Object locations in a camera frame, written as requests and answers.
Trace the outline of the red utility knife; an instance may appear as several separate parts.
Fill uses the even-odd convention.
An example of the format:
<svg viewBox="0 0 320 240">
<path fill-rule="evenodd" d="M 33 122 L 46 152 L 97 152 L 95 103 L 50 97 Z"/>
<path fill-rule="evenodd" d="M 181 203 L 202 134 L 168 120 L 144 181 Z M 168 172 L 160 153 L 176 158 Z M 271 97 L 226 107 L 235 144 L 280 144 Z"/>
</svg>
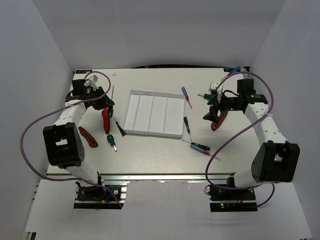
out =
<svg viewBox="0 0 320 240">
<path fill-rule="evenodd" d="M 110 133 L 110 118 L 108 117 L 108 108 L 104 108 L 101 111 L 102 119 L 103 119 L 103 129 L 105 133 L 108 135 Z"/>
<path fill-rule="evenodd" d="M 211 130 L 212 131 L 216 131 L 220 126 L 221 124 L 223 123 L 223 121 L 225 120 L 226 116 L 228 115 L 228 111 L 224 111 L 224 112 L 220 112 L 219 115 L 218 115 L 218 122 L 213 122 L 211 124 Z"/>
<path fill-rule="evenodd" d="M 92 148 L 97 148 L 98 147 L 98 142 L 96 141 L 96 139 L 85 128 L 79 126 L 78 130 L 79 130 L 80 134 L 88 142 L 90 147 L 92 147 Z"/>
</svg>

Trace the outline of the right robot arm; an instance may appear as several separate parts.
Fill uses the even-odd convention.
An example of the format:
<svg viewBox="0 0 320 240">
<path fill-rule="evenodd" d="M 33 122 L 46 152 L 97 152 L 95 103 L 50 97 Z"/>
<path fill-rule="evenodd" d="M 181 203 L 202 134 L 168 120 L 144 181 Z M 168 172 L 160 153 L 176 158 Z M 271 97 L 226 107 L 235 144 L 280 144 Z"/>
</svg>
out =
<svg viewBox="0 0 320 240">
<path fill-rule="evenodd" d="M 218 124 L 228 112 L 241 111 L 251 123 L 257 136 L 259 150 L 251 166 L 230 175 L 226 184 L 226 195 L 236 200 L 243 195 L 244 189 L 265 183 L 289 183 L 296 171 L 300 147 L 290 143 L 277 127 L 269 113 L 270 105 L 263 94 L 257 94 L 254 80 L 244 78 L 237 81 L 234 97 L 226 96 L 218 82 L 212 82 L 212 99 L 207 103 L 209 112 L 204 120 Z"/>
</svg>

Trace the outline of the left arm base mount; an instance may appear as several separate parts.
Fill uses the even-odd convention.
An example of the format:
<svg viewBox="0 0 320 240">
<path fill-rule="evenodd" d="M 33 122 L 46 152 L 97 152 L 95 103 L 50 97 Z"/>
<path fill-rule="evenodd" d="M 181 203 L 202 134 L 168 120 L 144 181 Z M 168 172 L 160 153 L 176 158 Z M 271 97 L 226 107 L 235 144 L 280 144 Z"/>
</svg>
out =
<svg viewBox="0 0 320 240">
<path fill-rule="evenodd" d="M 109 190 L 102 187 L 84 186 L 79 181 L 77 185 L 74 209 L 91 210 L 120 210 L 126 198 L 127 185 L 123 182 L 106 181 L 102 184 Z"/>
</svg>

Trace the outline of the stubby green screwdriver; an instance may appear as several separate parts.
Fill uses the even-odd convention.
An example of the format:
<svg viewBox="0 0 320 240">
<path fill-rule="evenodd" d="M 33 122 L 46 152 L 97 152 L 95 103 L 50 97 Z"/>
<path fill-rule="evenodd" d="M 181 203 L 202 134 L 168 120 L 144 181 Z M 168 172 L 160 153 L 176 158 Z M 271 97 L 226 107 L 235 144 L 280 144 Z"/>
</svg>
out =
<svg viewBox="0 0 320 240">
<path fill-rule="evenodd" d="M 199 97 L 202 97 L 203 99 L 209 101 L 213 98 L 212 94 L 204 93 L 204 94 L 198 94 Z"/>
<path fill-rule="evenodd" d="M 106 136 L 106 139 L 107 139 L 108 143 L 111 145 L 111 147 L 114 149 L 114 151 L 117 152 L 116 142 L 115 142 L 113 135 L 108 134 Z"/>
</svg>

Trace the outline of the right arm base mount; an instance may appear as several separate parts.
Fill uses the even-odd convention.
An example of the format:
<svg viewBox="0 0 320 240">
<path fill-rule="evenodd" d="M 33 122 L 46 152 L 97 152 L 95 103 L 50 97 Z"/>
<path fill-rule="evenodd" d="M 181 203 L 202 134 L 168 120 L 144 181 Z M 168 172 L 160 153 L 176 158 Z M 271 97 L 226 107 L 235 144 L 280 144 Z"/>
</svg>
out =
<svg viewBox="0 0 320 240">
<path fill-rule="evenodd" d="M 211 213 L 258 211 L 253 190 L 226 190 L 207 185 L 204 193 L 209 196 Z"/>
</svg>

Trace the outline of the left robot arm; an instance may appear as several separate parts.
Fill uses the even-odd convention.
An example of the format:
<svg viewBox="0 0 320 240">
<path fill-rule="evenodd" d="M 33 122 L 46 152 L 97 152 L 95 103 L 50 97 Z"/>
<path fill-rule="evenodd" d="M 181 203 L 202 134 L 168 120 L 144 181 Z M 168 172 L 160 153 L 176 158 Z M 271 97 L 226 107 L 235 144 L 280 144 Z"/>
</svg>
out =
<svg viewBox="0 0 320 240">
<path fill-rule="evenodd" d="M 106 187 L 99 183 L 99 173 L 85 161 L 85 149 L 78 129 L 88 108 L 100 111 L 115 105 L 96 82 L 92 78 L 72 81 L 72 90 L 65 98 L 60 117 L 53 125 L 44 127 L 43 137 L 49 164 L 92 183 L 88 193 L 99 200 L 105 196 Z"/>
</svg>

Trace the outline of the long green screwdriver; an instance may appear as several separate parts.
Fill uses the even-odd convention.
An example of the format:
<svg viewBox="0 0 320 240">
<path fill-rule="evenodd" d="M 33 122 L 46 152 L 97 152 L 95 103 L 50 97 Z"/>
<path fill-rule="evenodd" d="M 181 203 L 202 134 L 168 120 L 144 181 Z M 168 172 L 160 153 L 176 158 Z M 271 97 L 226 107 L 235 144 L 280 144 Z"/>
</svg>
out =
<svg viewBox="0 0 320 240">
<path fill-rule="evenodd" d="M 113 95 L 114 95 L 114 86 L 112 86 L 112 91 L 111 91 L 111 100 L 113 100 Z M 108 111 L 107 111 L 107 117 L 109 119 L 111 119 L 113 117 L 114 114 L 114 106 L 111 105 L 108 107 Z"/>
</svg>

